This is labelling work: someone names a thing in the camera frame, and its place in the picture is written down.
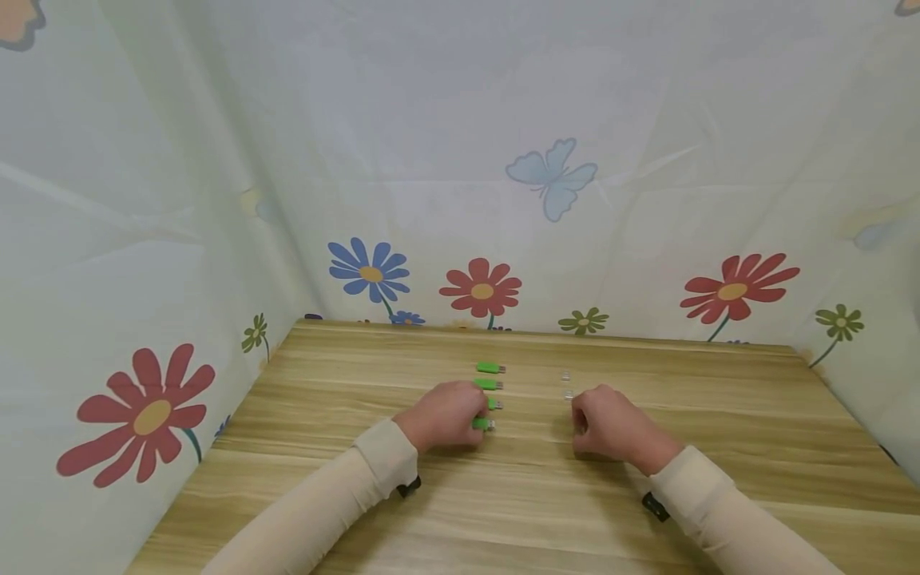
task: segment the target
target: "green flower print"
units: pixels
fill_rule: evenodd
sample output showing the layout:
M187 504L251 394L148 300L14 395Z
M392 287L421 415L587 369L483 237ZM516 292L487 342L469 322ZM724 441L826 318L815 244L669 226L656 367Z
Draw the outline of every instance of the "green flower print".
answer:
M598 316L600 311L596 307L592 307L584 316L578 310L572 311L572 317L560 319L559 325L562 331L572 331L574 329L577 336L583 336L585 332L597 333L598 329L604 329L604 322L610 317L607 314Z
M853 334L858 333L866 326L866 324L858 321L862 317L862 312L858 309L853 310L851 314L846 312L846 306L843 304L837 304L835 309L835 312L829 309L819 309L814 313L814 320L822 326L828 326L827 337L834 341L831 342L831 346L824 353L818 356L818 359L809 364L809 367L814 367L821 363L839 342L844 340L853 341Z
M266 335L268 329L269 324L265 322L265 314L253 316L252 328L243 330L243 333L246 335L246 339L243 339L242 343L243 353L249 353L252 351L252 348L257 348L262 345L262 340L265 339L265 358L266 361L269 361L269 340Z

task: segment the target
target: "beige long-sleeve shirt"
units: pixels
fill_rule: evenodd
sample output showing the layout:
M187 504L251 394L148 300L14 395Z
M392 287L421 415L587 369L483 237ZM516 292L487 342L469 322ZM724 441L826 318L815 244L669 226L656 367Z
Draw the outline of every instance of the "beige long-sleeve shirt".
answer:
M418 474L418 453L384 420L246 526L202 575L301 575L398 485ZM841 571L735 488L695 447L659 474L652 492L728 575L827 575Z

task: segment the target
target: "red flower print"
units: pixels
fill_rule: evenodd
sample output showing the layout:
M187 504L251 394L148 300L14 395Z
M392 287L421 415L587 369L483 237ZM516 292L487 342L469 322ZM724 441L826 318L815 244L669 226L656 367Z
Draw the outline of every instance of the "red flower print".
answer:
M727 307L726 321L740 321L751 314L751 307L746 299L755 302L775 302L786 290L782 288L766 289L799 275L799 268L786 268L772 273L786 259L786 254L774 254L761 262L760 254L752 254L742 261L741 256L732 256L722 262L722 281L709 278L694 278L684 287L688 292L702 293L688 297L681 302L681 307L694 307L687 317L703 315L704 324L715 323Z
M473 317L492 314L494 319L505 313L505 307L517 305L512 295L517 295L521 280L505 277L511 269L508 264L501 263L489 273L489 261L476 258L469 262L468 276L460 270L448 271L447 281L456 287L443 287L439 293L449 297L461 296L451 304L453 309L472 308Z
M58 459L58 473L70 477L106 461L121 452L118 459L103 469L93 485L104 488L122 478L134 465L138 455L137 482L144 483L154 474L156 455L163 463L178 456L182 444L169 428L180 428L192 441L201 460L201 448L191 428L204 419L204 405L178 406L208 388L214 380L214 369L203 365L182 384L194 347L185 343L173 351L164 380L160 364L148 349L134 353L132 363L137 383L125 372L117 372L106 385L120 401L109 396L92 396L76 412L76 418L86 423L122 423L97 439L77 445Z

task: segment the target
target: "fist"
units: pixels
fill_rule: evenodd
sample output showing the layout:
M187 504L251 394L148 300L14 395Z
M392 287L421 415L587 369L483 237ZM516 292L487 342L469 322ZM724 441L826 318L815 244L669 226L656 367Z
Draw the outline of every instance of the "fist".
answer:
M489 413L489 401L478 385L452 381L436 385L393 422L423 454L442 445L479 445L483 431L473 429L473 418Z
M598 385L572 399L576 452L626 461L643 474L664 469L684 446L609 385Z

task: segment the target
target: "wooden table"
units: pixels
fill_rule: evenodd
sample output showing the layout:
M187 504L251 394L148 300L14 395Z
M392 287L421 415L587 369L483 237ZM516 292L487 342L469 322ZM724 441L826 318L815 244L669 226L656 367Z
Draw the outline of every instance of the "wooden table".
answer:
M422 458L423 488L368 513L315 572L716 572L641 507L644 477L573 456L563 392L600 383L849 575L920 571L920 492L789 348L302 321L128 572L198 573L362 431L481 360L508 368L497 429L475 453Z

